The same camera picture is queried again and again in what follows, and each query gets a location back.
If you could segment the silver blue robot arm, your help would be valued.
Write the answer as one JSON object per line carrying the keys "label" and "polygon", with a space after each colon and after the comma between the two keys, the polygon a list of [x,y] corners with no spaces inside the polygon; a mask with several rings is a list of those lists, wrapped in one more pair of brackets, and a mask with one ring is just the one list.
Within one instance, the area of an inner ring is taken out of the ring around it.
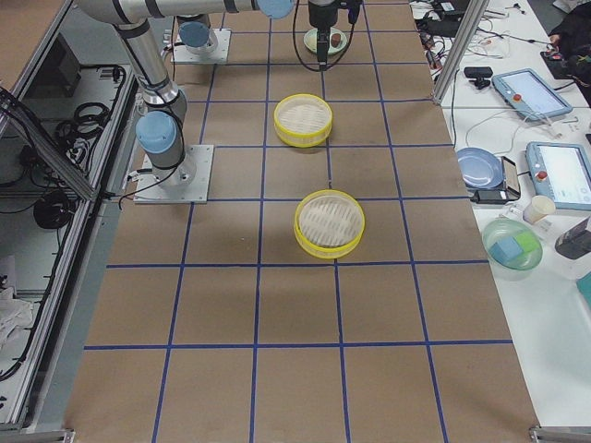
{"label": "silver blue robot arm", "polygon": [[147,113],[136,125],[136,138],[151,160],[153,173],[173,180],[185,165],[181,141],[187,99],[171,79],[151,34],[151,18],[175,18],[190,32],[184,44],[204,47],[210,40],[209,15],[259,11],[270,19],[295,15],[297,1],[79,1],[91,18],[113,26],[139,81]]}
{"label": "silver blue robot arm", "polygon": [[187,50],[196,55],[209,55],[217,47],[208,14],[177,16],[178,36]]}

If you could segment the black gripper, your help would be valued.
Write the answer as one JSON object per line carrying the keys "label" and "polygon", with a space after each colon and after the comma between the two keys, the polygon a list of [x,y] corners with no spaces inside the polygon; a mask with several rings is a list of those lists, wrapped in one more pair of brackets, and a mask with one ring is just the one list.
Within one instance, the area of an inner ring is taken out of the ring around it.
{"label": "black gripper", "polygon": [[340,2],[336,0],[308,0],[308,21],[317,29],[317,61],[319,70],[328,69],[329,30],[338,19]]}

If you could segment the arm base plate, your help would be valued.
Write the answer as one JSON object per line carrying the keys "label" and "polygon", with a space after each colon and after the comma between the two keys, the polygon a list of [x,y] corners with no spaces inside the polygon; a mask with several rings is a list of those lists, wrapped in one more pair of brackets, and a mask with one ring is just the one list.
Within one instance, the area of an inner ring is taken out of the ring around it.
{"label": "arm base plate", "polygon": [[176,64],[225,65],[229,55],[230,29],[181,29],[173,51]]}
{"label": "arm base plate", "polygon": [[[142,174],[138,180],[139,192],[133,195],[137,204],[205,204],[208,201],[213,145],[188,145],[184,162],[170,178],[168,172],[156,169]],[[151,160],[145,154],[142,167],[151,169]]]}

